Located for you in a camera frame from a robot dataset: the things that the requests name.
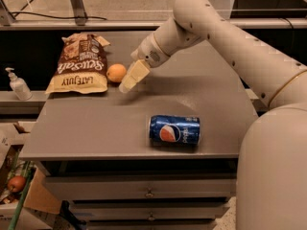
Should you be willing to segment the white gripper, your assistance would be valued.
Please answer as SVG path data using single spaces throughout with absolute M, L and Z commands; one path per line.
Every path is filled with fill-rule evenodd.
M 154 34 L 149 34 L 131 53 L 131 58 L 134 62 L 119 85 L 119 90 L 122 93 L 130 92 L 137 83 L 149 75 L 150 67 L 159 67 L 170 57 L 160 49 Z

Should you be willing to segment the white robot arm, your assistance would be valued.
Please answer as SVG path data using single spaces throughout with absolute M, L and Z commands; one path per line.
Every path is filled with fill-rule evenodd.
M 132 53 L 127 93 L 175 52 L 207 40 L 267 112 L 239 152 L 237 230 L 307 230 L 307 66 L 219 16 L 208 0 L 176 0 L 173 15 Z

